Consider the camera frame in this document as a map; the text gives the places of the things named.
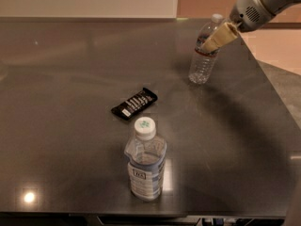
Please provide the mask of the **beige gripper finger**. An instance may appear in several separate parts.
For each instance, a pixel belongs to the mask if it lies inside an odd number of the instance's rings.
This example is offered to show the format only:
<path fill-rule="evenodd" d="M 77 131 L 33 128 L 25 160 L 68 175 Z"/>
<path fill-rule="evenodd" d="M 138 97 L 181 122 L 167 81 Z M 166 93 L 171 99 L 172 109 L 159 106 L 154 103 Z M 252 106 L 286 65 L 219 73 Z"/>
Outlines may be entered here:
<path fill-rule="evenodd" d="M 238 29 L 234 23 L 225 22 L 201 45 L 201 50 L 211 53 L 238 38 Z"/>

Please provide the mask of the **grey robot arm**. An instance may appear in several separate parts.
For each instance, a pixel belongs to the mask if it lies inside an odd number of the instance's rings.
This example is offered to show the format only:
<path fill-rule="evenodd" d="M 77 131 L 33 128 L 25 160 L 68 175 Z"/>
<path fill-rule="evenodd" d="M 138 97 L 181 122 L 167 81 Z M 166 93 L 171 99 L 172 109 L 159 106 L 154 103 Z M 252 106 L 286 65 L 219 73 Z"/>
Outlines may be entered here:
<path fill-rule="evenodd" d="M 301 0 L 237 0 L 229 18 L 201 45 L 211 53 L 238 38 L 239 33 L 255 31 L 273 20 L 284 9 Z"/>

